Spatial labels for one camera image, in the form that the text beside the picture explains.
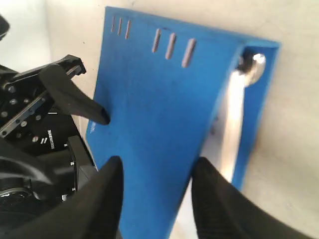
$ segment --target white background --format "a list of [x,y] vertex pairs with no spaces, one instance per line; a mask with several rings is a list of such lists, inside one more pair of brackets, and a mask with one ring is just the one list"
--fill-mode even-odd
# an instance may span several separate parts
[[[0,63],[25,70],[66,54],[79,56],[88,72],[75,82],[92,97],[106,5],[283,44],[243,193],[276,218],[319,237],[319,1],[0,0],[0,13],[11,23],[0,42]],[[84,133],[86,121],[76,123]]]

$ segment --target white wall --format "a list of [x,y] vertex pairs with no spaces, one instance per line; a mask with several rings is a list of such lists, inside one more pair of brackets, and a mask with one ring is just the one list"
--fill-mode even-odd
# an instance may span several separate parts
[[0,0],[0,14],[10,23],[0,41],[0,64],[25,71],[51,61],[43,0]]
[[[93,96],[104,7],[125,7],[282,42],[244,194],[319,237],[318,0],[47,0],[51,53],[82,58],[76,84]],[[85,133],[85,121],[81,124]]]

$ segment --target vertical slot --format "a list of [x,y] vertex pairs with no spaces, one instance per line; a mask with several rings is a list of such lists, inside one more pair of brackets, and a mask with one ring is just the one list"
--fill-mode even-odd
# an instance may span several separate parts
[[159,43],[160,43],[160,29],[158,28],[155,33],[152,52],[156,52],[158,50]]
[[121,35],[121,28],[122,28],[122,18],[120,17],[118,35]]
[[111,32],[114,31],[114,27],[115,27],[115,17],[112,17],[112,27],[111,27]]
[[171,56],[173,55],[175,42],[176,42],[176,34],[172,33],[169,36],[169,42],[168,42],[167,51],[166,51],[166,55],[165,55],[165,58],[167,60],[169,60],[171,58]]
[[131,27],[131,20],[128,20],[128,25],[126,27],[125,39],[129,38],[130,35],[130,27]]
[[189,66],[189,63],[190,63],[192,56],[193,56],[193,53],[194,53],[195,45],[196,45],[196,40],[194,38],[188,40],[188,44],[187,44],[187,47],[185,50],[184,58],[181,62],[181,66],[183,68],[186,68]]

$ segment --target blue plastic panel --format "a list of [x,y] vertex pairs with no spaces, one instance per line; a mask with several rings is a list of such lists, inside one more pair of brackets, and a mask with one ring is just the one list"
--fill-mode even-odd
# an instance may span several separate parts
[[[157,29],[161,30],[159,46],[152,52]],[[173,32],[176,42],[172,58],[167,60],[165,54]],[[183,68],[186,46],[192,38],[196,39],[196,46],[189,66]],[[262,47],[268,51],[267,57],[274,60],[278,44],[140,12],[106,8],[94,99],[110,112],[111,123],[103,126],[90,122],[87,140],[98,168],[113,155],[123,160],[125,191],[120,230],[125,239],[169,237],[192,166],[230,72],[245,47]],[[255,117],[255,123],[248,130],[248,151],[272,68],[272,64],[267,65],[259,86],[263,93],[252,96],[258,104],[250,115]],[[244,164],[240,167],[244,168],[248,155],[241,157]]]

